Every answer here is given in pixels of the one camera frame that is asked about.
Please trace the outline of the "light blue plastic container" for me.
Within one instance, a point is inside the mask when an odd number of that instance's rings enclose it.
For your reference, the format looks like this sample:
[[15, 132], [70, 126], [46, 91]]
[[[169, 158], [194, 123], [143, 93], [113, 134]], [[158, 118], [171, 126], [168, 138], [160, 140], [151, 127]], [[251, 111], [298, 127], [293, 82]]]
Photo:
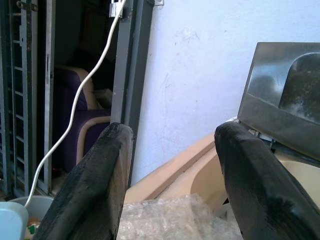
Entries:
[[24, 240], [29, 214], [14, 201], [0, 202], [0, 240]]

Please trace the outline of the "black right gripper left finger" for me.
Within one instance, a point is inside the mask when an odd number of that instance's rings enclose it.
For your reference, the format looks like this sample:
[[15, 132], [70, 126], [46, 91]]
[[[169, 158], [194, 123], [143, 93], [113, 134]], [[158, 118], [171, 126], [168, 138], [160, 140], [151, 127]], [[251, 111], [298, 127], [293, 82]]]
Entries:
[[129, 126], [106, 127], [67, 175], [33, 240], [116, 240], [132, 152]]

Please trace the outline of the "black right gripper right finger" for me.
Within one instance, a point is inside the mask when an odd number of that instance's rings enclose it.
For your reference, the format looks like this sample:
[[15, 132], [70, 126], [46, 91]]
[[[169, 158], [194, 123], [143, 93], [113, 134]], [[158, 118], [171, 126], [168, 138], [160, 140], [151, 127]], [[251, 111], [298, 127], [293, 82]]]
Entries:
[[243, 240], [320, 240], [320, 208], [261, 139], [229, 121], [214, 142]]

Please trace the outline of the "grey metal grille gate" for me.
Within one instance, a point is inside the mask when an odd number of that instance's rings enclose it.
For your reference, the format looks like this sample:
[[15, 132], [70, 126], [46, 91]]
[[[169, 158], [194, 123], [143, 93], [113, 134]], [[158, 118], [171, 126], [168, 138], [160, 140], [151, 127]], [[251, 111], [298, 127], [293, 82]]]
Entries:
[[30, 193], [52, 147], [56, 0], [0, 0], [0, 190]]

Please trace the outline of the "grey plastic bucket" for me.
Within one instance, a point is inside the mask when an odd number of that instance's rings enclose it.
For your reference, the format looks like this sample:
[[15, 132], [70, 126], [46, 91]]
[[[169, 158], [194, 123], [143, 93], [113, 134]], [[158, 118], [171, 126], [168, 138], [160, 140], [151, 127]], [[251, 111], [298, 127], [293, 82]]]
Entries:
[[27, 203], [28, 197], [19, 197], [9, 202], [16, 202], [23, 205], [28, 211], [28, 221], [26, 225], [24, 240], [35, 240], [36, 232], [41, 221], [49, 210], [53, 198], [48, 196], [32, 196], [30, 203]]

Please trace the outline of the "grey metal door frame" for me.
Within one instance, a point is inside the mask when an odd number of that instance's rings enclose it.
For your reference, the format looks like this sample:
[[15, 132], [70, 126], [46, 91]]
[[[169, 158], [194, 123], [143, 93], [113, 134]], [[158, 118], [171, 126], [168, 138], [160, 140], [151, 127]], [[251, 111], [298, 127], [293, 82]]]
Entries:
[[156, 0], [126, 0], [118, 21], [111, 121], [138, 136], [143, 89]]

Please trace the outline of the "clear bubble wrap sheet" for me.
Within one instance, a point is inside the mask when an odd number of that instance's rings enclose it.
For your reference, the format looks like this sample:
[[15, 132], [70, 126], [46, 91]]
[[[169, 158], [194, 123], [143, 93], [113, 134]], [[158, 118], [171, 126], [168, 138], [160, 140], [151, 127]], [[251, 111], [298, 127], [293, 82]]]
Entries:
[[197, 194], [123, 206], [116, 240], [243, 240], [229, 209], [215, 215]]

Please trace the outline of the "purple and beige sofa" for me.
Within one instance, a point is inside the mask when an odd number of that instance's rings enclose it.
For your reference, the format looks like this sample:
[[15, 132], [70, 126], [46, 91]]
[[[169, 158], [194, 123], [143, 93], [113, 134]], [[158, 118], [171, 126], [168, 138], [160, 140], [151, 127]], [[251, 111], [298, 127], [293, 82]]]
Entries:
[[[54, 68], [53, 143], [67, 129], [76, 92], [87, 75], [86, 70], [78, 67], [58, 65]], [[79, 94], [71, 129], [52, 154], [54, 167], [70, 172], [110, 124], [110, 120], [111, 110], [99, 104], [93, 81], [88, 80]]]

